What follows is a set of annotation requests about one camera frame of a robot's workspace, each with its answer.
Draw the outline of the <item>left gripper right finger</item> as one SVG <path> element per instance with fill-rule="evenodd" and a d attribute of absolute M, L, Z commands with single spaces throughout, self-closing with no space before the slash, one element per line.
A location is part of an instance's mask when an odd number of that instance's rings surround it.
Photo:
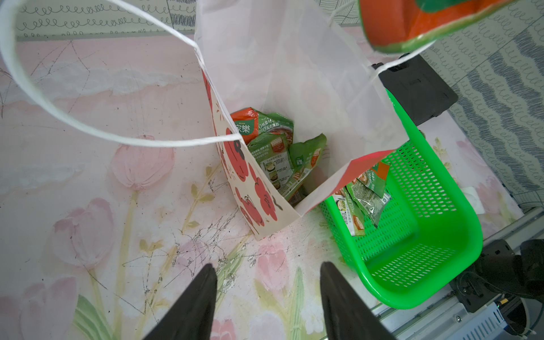
<path fill-rule="evenodd" d="M 320 267 L 320 292 L 329 339 L 395 338 L 331 262 Z"/>

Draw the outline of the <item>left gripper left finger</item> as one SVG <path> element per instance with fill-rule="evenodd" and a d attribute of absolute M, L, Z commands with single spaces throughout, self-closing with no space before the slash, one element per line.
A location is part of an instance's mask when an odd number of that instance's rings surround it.
<path fill-rule="evenodd" d="M 165 316 L 144 338 L 211 338 L 218 277 L 212 264 L 206 264 L 195 276 Z"/>

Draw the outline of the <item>white red paper gift bag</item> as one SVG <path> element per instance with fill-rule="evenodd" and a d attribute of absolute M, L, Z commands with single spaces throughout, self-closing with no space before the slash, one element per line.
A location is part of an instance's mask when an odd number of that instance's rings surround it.
<path fill-rule="evenodd" d="M 171 27 L 203 72 L 213 136 L 144 140 L 88 126 L 60 110 L 29 77 L 16 53 L 22 1 L 1 4 L 1 56 L 19 88 L 68 126 L 135 147 L 216 144 L 238 206 L 257 239 L 295 222 L 420 132 L 383 86 L 354 39 L 314 1 L 199 1 L 195 35 Z M 283 198 L 257 163 L 232 120 L 252 107 L 283 113 L 295 137 L 327 139 L 323 178 L 296 206 Z"/>

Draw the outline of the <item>red green condiment packet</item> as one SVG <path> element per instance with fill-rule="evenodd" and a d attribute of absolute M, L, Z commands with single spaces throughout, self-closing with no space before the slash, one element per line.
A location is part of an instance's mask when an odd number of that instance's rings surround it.
<path fill-rule="evenodd" d="M 412 52 L 510 5 L 511 0 L 360 0 L 361 26 L 371 47 L 385 54 Z"/>

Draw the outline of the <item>large green soup packet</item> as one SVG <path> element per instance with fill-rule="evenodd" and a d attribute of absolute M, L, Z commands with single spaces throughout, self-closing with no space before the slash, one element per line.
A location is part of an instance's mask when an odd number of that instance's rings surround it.
<path fill-rule="evenodd" d="M 253 108 L 246 108 L 232 113 L 231 119 L 246 144 L 264 133 L 285 135 L 288 144 L 293 143 L 294 123 L 280 113 L 262 113 Z"/>

